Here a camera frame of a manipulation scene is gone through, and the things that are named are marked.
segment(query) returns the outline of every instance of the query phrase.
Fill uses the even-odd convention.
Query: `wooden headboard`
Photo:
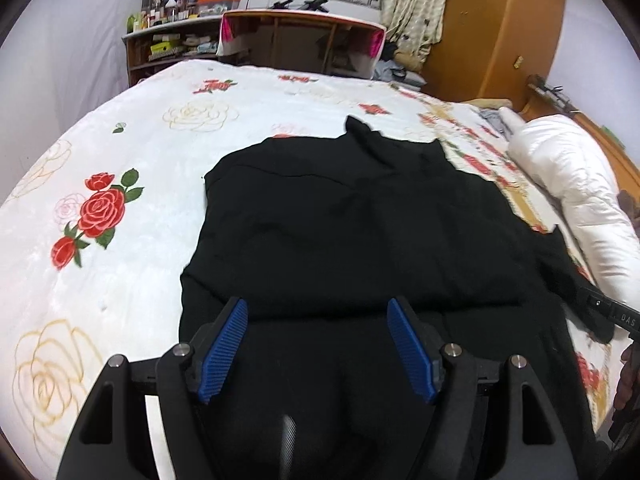
[[[549,115],[567,115],[567,113],[560,109],[551,99],[540,95],[535,90],[529,88],[528,95],[529,100],[520,112],[520,116],[525,121]],[[640,171],[628,156],[626,156],[622,147],[585,114],[575,112],[569,114],[569,117],[583,127],[600,145],[609,160],[613,173],[616,175],[620,190],[626,190],[626,192],[636,199],[636,203],[640,203]]]

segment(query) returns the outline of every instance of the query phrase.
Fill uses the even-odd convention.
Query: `floral bedspread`
[[[337,137],[347,114],[395,139],[440,139],[457,168],[495,182],[532,229],[560,224],[588,275],[556,210],[476,108],[382,82],[182,62],[84,117],[0,207],[0,426],[37,478],[54,478],[108,356],[152,358],[177,342],[204,174],[268,137]],[[626,341],[601,345],[567,323],[597,429]],[[158,406],[148,407],[159,473],[172,478]]]

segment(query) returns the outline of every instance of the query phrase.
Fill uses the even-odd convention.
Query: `white wall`
[[[602,0],[566,0],[549,84],[609,128],[640,166],[640,60]]]
[[[127,87],[120,39],[142,0],[32,0],[0,47],[0,203],[87,112]]]

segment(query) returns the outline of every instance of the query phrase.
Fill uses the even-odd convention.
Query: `wooden wardrobe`
[[[442,40],[422,69],[422,91],[447,101],[527,101],[530,74],[548,76],[564,0],[447,0]]]

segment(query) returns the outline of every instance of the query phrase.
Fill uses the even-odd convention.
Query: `hand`
[[[622,352],[620,356],[620,358],[625,361],[625,365],[620,372],[620,381],[616,389],[616,396],[613,399],[613,407],[617,410],[624,409],[631,398],[634,384],[640,383],[640,370],[636,377],[634,377],[633,370],[631,369],[631,346]]]

